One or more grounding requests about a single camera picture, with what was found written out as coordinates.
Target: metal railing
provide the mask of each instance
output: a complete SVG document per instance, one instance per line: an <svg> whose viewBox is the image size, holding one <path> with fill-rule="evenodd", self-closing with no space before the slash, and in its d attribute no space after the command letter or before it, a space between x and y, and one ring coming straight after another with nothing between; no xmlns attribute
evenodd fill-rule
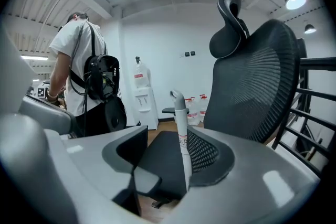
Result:
<svg viewBox="0 0 336 224"><path fill-rule="evenodd" d="M297 96L293 99L292 106L298 101L298 105L296 108L291 108L286 117L285 120L280 125L279 132L273 142L272 148L275 150L278 145L285 148L287 151L289 151L291 154L293 154L297 159L302 161L307 167L309 167L317 176L320 177L321 172L319 169L317 169L314 165L311 164L311 162L306 159L304 156L302 156L299 152L295 151L293 148L285 144L281 141L281 138L285 132L290 132L299 139L305 141L308 143L312 148L314 148L317 152L319 152L321 155L323 155L325 158L330 158L330 151L322 146L320 143L316 142L313 138L313 135L307 125L307 121L311 120L318 124L321 124L322 126L325 126L334 132L336 132L336 124L328 122L324 119L312 116L310 113L310 101L311 97L319 97L323 99L327 99L330 101L336 102L336 95L328 94L328 93L322 93L322 92L316 92L311 89L308 89L308 70L327 70L327 71L336 71L336 57L330 57L330 58L317 58L317 59L309 59L309 58L303 58L300 61L300 80L299 85L300 87L296 90L298 93ZM290 122L295 121L298 117L304 117L304 122L301 128L301 132L298 132L290 127ZM309 136L302 133L302 130L306 128L308 131Z"/></svg>

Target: hair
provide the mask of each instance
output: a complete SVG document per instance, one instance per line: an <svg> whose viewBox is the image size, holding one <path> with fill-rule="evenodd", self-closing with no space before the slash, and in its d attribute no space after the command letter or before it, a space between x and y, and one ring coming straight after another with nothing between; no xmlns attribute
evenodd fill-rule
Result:
<svg viewBox="0 0 336 224"><path fill-rule="evenodd" d="M74 15L77 15L81 19L88 19L89 20L89 16L85 12L74 12L74 13L70 14L66 23L70 22L73 19Z"/></svg>

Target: black backpack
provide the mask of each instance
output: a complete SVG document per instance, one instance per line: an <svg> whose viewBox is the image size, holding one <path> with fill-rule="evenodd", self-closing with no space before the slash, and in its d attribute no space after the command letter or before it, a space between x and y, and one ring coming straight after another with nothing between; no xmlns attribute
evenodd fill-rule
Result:
<svg viewBox="0 0 336 224"><path fill-rule="evenodd" d="M75 90L78 94L85 96L85 106L87 102L87 95L93 100L101 100L108 103L108 105L106 105L106 110L108 109L109 111L106 111L105 114L110 131L113 132L122 130L126 127L127 118L124 105L121 99L117 96L120 80L119 61L116 57L106 54L106 44L104 45L104 54L96 56L96 50L94 47L95 31L88 22L86 23L89 25L91 30L92 54L85 62L83 79L70 70L70 80L85 89L85 93L79 93Z"/></svg>

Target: backpack strap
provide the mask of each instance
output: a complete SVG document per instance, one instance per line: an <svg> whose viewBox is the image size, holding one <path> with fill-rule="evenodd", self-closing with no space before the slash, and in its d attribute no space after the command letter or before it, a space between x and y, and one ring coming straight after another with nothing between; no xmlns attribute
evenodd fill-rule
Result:
<svg viewBox="0 0 336 224"><path fill-rule="evenodd" d="M96 56L96 49L95 49L95 31L93 30L93 27L86 21L86 23L89 25L90 27L90 31L91 31L91 50L92 50L92 54L91 56ZM78 86L82 87L83 89L85 89L85 81L82 80L75 72L73 72L72 70L70 70L70 77L73 80L73 82L75 84L77 84Z"/></svg>
<svg viewBox="0 0 336 224"><path fill-rule="evenodd" d="M91 50L92 50L92 56L96 56L96 49L94 47L95 43L95 31L93 30L93 27L86 21L86 23L89 25L90 30L91 30Z"/></svg>

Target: cable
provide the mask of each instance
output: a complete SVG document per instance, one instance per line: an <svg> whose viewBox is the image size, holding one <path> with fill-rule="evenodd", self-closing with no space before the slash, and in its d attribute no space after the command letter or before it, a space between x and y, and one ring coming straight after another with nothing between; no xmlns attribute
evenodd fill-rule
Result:
<svg viewBox="0 0 336 224"><path fill-rule="evenodd" d="M82 112L84 114L84 137L86 136L86 114L88 112L88 94L90 89L90 87L88 87L87 84L89 84L90 79L91 76L89 76L88 79L85 81L84 103L82 108Z"/></svg>
<svg viewBox="0 0 336 224"><path fill-rule="evenodd" d="M83 23L82 27L81 27L80 30L79 30L78 38L77 38L77 41L76 41L74 50L72 51L72 54L71 54L70 74L69 74L69 80L70 80L70 85L71 85L71 87L73 88L73 90L75 91L75 93L77 93L77 94L79 94L79 95L81 95L81 96L85 95L85 92L82 93L82 92L79 92L79 91L77 91L77 90L75 89L74 85L72 84L71 70L72 70L72 64L73 64L73 62L74 62L73 60L74 60L74 58L75 58L75 56L76 56L76 52L77 52L78 47L79 47L80 38L81 38L81 36L82 36L83 29L84 29L84 24L85 24L85 23L86 23L86 21Z"/></svg>

